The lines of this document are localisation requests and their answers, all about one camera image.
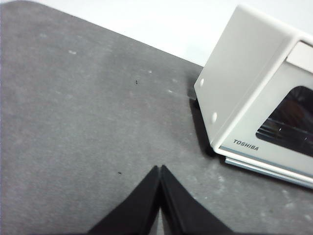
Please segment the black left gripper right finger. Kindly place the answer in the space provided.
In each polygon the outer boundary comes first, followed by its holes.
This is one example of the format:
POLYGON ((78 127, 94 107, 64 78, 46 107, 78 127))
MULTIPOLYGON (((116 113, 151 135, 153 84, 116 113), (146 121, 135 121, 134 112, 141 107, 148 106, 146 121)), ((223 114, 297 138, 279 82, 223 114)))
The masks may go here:
POLYGON ((174 235, 230 235, 232 230, 202 206, 172 172, 160 169, 161 208, 174 235))

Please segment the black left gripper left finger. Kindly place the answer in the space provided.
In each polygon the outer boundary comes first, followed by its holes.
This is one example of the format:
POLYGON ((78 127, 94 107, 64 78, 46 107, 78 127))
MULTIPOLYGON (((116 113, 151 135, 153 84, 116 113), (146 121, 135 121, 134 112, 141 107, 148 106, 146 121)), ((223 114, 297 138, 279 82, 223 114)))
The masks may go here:
POLYGON ((89 235, 147 235, 159 210, 159 168, 154 166, 130 195, 89 231, 89 235))

